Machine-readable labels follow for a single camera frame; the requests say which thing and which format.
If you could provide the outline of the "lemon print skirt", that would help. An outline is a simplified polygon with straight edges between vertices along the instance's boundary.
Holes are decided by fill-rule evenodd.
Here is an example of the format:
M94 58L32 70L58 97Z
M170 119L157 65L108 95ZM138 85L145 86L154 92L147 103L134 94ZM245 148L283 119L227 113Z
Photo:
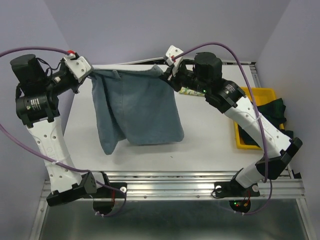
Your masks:
M186 87L182 87L179 91L179 94L181 95L189 95L189 96L197 96L197 97L204 97L205 95L201 92L186 88Z

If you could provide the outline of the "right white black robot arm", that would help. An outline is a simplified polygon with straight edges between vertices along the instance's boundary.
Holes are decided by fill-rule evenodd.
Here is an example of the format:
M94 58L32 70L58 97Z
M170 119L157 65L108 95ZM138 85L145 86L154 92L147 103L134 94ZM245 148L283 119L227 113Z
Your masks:
M188 70L178 53L174 49L165 54L168 69L162 80L176 92L188 88L204 94L207 103L236 122L265 151L259 161L240 169L230 181L219 183L216 197L242 197L257 182L277 179L303 142L282 133L258 111L241 87L224 79L222 61L215 54L196 54L192 70Z

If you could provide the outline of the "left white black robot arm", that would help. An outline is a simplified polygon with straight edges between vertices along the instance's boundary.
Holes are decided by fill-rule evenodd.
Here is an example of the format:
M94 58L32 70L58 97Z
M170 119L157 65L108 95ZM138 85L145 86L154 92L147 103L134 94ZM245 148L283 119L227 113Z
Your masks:
M50 179L49 206L58 206L94 196L106 197L111 184L96 181L90 170L77 170L71 159L62 130L58 96L68 90L78 92L85 78L93 71L88 60L77 53L63 57L58 71L44 71L44 61L34 54L25 54L10 61L19 84L16 114L35 140Z

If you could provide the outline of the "dark green skirt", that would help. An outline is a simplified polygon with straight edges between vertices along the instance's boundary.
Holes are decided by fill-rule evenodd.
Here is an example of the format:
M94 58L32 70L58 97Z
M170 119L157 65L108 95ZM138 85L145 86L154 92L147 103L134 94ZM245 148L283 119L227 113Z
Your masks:
M278 98L267 104L259 105L258 111L278 130L290 138L294 137L294 132L292 130L285 130L281 128L281 125L287 122L285 117L286 106L284 105L283 99ZM259 145L253 140L249 134L238 126L239 136L245 145L257 146Z

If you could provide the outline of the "light blue denim skirt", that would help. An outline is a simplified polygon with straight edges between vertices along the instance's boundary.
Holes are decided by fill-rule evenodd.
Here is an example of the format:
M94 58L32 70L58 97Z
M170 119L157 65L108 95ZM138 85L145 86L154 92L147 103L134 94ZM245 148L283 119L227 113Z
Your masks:
M161 145L184 139L174 90L160 79L163 70L95 69L92 83L98 138L111 155L118 142Z

